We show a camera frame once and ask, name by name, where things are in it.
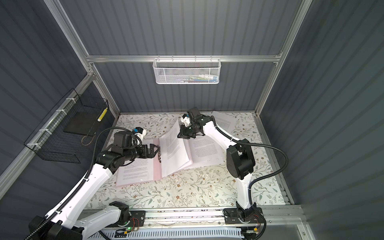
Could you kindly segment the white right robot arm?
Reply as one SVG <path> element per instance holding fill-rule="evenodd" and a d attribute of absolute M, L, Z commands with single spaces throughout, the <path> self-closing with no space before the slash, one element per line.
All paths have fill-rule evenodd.
<path fill-rule="evenodd" d="M 210 137 L 226 151 L 227 170 L 236 179 L 237 216 L 243 223 L 250 221 L 255 214 L 250 183 L 256 164 L 253 151 L 249 146 L 250 142 L 230 135 L 221 128 L 214 116 L 203 115 L 195 107 L 181 117 L 178 138 L 189 140 L 195 139 L 197 136 Z"/>

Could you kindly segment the pink file folder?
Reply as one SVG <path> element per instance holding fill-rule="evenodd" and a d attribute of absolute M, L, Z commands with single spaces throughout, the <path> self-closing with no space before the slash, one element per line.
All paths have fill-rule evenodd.
<path fill-rule="evenodd" d="M 152 140 L 143 140 L 143 144 L 150 145 L 150 144 L 155 144 L 158 145 L 160 142 L 159 139 L 152 139 Z M 154 180 L 152 181 L 158 181 L 161 180 L 162 177 L 162 168 L 161 168 L 161 153 L 158 153 L 154 158 Z"/>

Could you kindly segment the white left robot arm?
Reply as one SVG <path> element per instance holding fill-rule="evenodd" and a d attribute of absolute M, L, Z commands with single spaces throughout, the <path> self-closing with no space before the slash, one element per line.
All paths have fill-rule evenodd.
<path fill-rule="evenodd" d="M 80 214 L 97 190 L 120 168 L 136 159 L 153 159 L 160 146 L 143 144 L 146 132 L 118 128 L 115 139 L 106 150 L 93 153 L 92 162 L 81 180 L 44 217 L 36 216 L 29 224 L 27 240 L 85 240 L 109 225 L 139 225 L 129 206 L 114 201 L 105 209 L 82 220 Z"/>

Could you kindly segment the printed paper sheet front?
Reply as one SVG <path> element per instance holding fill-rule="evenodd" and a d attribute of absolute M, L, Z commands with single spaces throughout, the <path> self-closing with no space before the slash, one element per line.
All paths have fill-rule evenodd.
<path fill-rule="evenodd" d="M 192 162 L 186 169 L 222 165 L 225 163 L 224 150 L 208 136 L 197 136 L 185 140 L 186 150 Z"/>

